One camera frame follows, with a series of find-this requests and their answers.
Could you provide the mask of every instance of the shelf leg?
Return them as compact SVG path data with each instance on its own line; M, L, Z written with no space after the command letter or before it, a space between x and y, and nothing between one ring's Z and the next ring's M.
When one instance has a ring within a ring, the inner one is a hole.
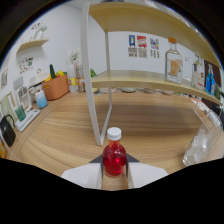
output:
M102 130L102 133L101 133L101 145L103 145L103 141L104 141L104 138L105 138L107 126L108 126L109 119L110 119L110 114L111 114L111 111L112 111L112 94L111 94L111 88L109 88L108 95L109 95L109 109L108 109L107 116L106 116L106 119L105 119L105 122L104 122L103 130Z
M83 73L84 73L84 81L85 81L85 89L87 102L89 107L89 114L91 118L91 123L93 127L93 132L96 139L96 144L102 146L107 125L110 119L110 114L112 111L112 96L111 96L111 88L109 88L109 110L106 116L106 120L104 122L103 130L100 135L98 120L96 116L96 108L94 103L93 91L92 91L92 82L89 68L89 53L88 53L88 15L89 15L89 5L90 2L86 2L83 6L82 16L81 16L81 32L80 32L80 40L81 40L81 55L82 55L82 64L83 64Z

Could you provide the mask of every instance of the wall art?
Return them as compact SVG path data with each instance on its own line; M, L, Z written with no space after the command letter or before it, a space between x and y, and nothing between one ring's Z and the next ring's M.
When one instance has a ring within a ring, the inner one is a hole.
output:
M19 64L19 74L23 74L33 69L33 57L25 58Z

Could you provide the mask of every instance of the bottle label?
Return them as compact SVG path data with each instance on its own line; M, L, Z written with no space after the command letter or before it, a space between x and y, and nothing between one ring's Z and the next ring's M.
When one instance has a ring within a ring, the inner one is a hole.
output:
M84 77L78 78L77 79L77 84L78 84L78 86L83 86L83 84L84 84Z
M68 85L69 86L77 85L76 78L68 78Z
M169 75L178 76L181 72L181 61L180 60L167 60L167 72Z
M204 89L204 73L203 72L193 72L192 74L192 83L193 86L196 87L199 90L203 90Z
M211 93L214 95L214 92L215 92L215 85L212 84Z

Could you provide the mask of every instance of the cup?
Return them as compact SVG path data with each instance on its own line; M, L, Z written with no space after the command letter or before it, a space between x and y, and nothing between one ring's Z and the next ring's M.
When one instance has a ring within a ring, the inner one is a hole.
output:
M17 114L19 120L23 121L25 119L25 117L26 117L26 114L25 114L25 112L23 110L23 106L22 105L19 106L15 111L16 111L16 114Z

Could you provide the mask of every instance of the white bottle cap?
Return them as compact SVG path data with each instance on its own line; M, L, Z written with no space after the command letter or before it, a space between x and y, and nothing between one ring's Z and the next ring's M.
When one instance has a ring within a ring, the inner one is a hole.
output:
M107 130L107 138L111 141L117 141L121 139L121 129L120 128L109 128Z

